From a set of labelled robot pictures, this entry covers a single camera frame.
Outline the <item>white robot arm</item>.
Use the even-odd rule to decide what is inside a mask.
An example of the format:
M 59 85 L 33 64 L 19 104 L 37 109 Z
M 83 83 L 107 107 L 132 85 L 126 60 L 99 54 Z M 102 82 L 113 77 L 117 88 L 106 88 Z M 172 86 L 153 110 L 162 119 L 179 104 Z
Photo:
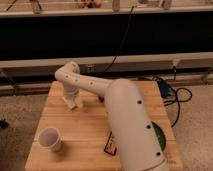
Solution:
M 68 98 L 77 89 L 104 98 L 123 171 L 169 171 L 143 95 L 134 82 L 81 75 L 75 62 L 60 67 L 55 78 L 63 84 Z

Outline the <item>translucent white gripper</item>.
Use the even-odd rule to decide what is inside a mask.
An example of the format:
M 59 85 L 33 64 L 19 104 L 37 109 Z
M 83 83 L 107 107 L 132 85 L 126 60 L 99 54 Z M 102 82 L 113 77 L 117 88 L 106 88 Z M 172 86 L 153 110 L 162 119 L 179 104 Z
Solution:
M 78 88 L 73 88 L 73 89 L 65 88 L 64 89 L 64 95 L 63 95 L 63 100 L 67 104 L 67 99 L 69 97 L 77 96 L 77 95 L 79 95 L 79 89 Z

